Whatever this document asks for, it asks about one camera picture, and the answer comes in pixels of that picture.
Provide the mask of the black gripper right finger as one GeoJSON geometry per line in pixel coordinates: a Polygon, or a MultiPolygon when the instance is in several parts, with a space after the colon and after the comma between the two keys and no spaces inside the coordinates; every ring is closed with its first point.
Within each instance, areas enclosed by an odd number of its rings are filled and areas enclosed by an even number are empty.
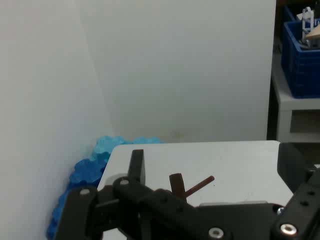
{"type": "Polygon", "coordinates": [[[271,227],[273,240],[320,238],[320,169],[292,143],[280,143],[277,173],[293,193],[271,227]]]}

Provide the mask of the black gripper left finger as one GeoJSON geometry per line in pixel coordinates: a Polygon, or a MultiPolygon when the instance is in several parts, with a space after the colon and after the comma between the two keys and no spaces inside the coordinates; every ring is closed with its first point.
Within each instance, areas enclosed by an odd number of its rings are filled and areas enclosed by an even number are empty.
{"type": "Polygon", "coordinates": [[[145,186],[144,151],[131,154],[126,176],[98,190],[72,189],[55,233],[57,240],[101,240],[118,229],[129,240],[223,240],[225,230],[213,226],[197,208],[164,189],[145,186]]]}

